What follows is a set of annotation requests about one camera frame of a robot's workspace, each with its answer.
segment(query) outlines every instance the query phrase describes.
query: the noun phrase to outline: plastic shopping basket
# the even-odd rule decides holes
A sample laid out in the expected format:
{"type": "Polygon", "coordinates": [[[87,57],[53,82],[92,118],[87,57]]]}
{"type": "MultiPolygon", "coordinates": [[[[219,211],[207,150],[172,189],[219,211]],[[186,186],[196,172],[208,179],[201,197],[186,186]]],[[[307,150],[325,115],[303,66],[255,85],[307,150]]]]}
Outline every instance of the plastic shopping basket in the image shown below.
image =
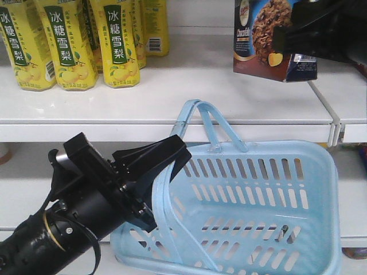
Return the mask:
{"type": "Polygon", "coordinates": [[[211,104],[188,101],[172,130],[184,136],[196,108],[208,144],[189,147],[153,184],[158,227],[129,223],[111,235],[116,258],[157,274],[331,275],[340,269],[337,170],[305,141],[243,143],[211,104]],[[232,142],[218,142],[210,114],[232,142]]]}

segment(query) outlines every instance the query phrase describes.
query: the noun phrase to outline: yellow bottle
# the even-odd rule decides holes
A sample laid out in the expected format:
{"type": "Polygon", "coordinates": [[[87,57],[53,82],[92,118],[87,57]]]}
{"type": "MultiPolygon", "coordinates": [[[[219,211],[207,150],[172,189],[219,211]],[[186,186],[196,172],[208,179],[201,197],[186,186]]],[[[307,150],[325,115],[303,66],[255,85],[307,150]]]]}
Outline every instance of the yellow bottle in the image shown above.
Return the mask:
{"type": "Polygon", "coordinates": [[[31,91],[54,86],[51,53],[33,0],[2,0],[0,32],[19,86],[31,91]]]}
{"type": "Polygon", "coordinates": [[[91,0],[103,57],[104,82],[113,88],[139,83],[131,0],[91,0]]]}
{"type": "Polygon", "coordinates": [[[35,0],[56,71],[67,91],[83,91],[96,84],[98,72],[87,37],[81,0],[35,0]]]}
{"type": "Polygon", "coordinates": [[[147,57],[144,47],[142,14],[140,9],[141,2],[141,0],[131,0],[132,33],[134,34],[135,50],[139,69],[142,69],[147,65],[147,57]]]}
{"type": "Polygon", "coordinates": [[[102,53],[101,47],[99,45],[97,24],[93,14],[92,6],[89,0],[82,0],[82,3],[85,28],[87,30],[89,44],[91,45],[91,49],[93,51],[97,70],[99,73],[103,73],[102,53]]]}
{"type": "Polygon", "coordinates": [[[142,0],[147,56],[165,56],[170,50],[166,0],[142,0]]]}

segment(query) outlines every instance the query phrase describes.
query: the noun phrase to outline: white shelf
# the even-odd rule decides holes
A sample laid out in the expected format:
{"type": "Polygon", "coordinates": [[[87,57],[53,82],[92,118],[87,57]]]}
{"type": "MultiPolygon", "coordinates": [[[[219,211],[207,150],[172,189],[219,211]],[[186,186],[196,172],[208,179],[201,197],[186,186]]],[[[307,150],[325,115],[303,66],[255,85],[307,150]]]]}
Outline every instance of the white shelf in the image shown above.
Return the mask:
{"type": "Polygon", "coordinates": [[[342,141],[367,142],[367,79],[352,65],[318,60],[318,79],[310,84],[340,125],[342,141]]]}
{"type": "MultiPolygon", "coordinates": [[[[232,43],[232,36],[171,36],[170,54],[149,58],[140,84],[125,89],[100,76],[85,92],[23,91],[9,65],[0,66],[0,142],[61,142],[81,131],[94,142],[153,142],[195,98],[213,103],[244,140],[328,142],[333,119],[309,84],[233,73],[232,43]]],[[[186,140],[206,137],[193,131],[186,140]]]]}
{"type": "MultiPolygon", "coordinates": [[[[125,266],[117,262],[109,244],[101,245],[102,259],[96,275],[153,275],[152,272],[139,270],[125,266]]],[[[89,250],[76,261],[62,270],[59,275],[88,274],[93,269],[94,255],[89,250]]],[[[352,260],[345,256],[342,257],[342,268],[339,275],[361,275],[367,270],[367,260],[352,260]]]]}
{"type": "MultiPolygon", "coordinates": [[[[143,143],[93,143],[107,159],[116,150],[143,143]]],[[[13,143],[13,158],[0,166],[0,241],[35,213],[50,189],[48,151],[62,143],[13,143]]],[[[343,247],[367,247],[367,172],[355,151],[333,152],[339,171],[339,213],[343,247]]]]}
{"type": "Polygon", "coordinates": [[[367,171],[357,151],[332,153],[339,173],[339,214],[343,247],[367,247],[367,171]]]}

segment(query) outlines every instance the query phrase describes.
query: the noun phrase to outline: robotic arm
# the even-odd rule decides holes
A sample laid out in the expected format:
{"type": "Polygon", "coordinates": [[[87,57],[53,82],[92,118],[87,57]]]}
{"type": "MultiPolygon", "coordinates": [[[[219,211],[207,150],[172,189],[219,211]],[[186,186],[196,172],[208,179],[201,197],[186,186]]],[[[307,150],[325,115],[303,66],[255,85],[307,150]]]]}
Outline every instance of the robotic arm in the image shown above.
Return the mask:
{"type": "Polygon", "coordinates": [[[291,21],[274,28],[277,52],[367,65],[366,0],[302,0],[291,21]]]}
{"type": "Polygon", "coordinates": [[[151,211],[154,178],[175,161],[171,179],[191,158],[177,136],[105,160],[83,133],[51,150],[51,191],[34,215],[0,243],[0,275],[52,275],[94,248],[124,222],[146,231],[155,227],[151,211]],[[46,209],[49,202],[55,202],[46,209]]]}

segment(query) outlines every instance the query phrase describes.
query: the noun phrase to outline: chocolate chip cookie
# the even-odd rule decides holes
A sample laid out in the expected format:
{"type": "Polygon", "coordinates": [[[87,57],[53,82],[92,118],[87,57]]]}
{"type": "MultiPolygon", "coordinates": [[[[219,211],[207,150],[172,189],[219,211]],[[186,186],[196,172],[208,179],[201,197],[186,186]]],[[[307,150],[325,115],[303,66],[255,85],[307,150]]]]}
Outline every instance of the chocolate chip cookie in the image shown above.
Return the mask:
{"type": "Polygon", "coordinates": [[[275,26],[289,27],[292,7],[287,0],[270,0],[258,13],[252,28],[252,43],[258,59],[268,64],[268,56],[275,53],[272,37],[275,26]]]}

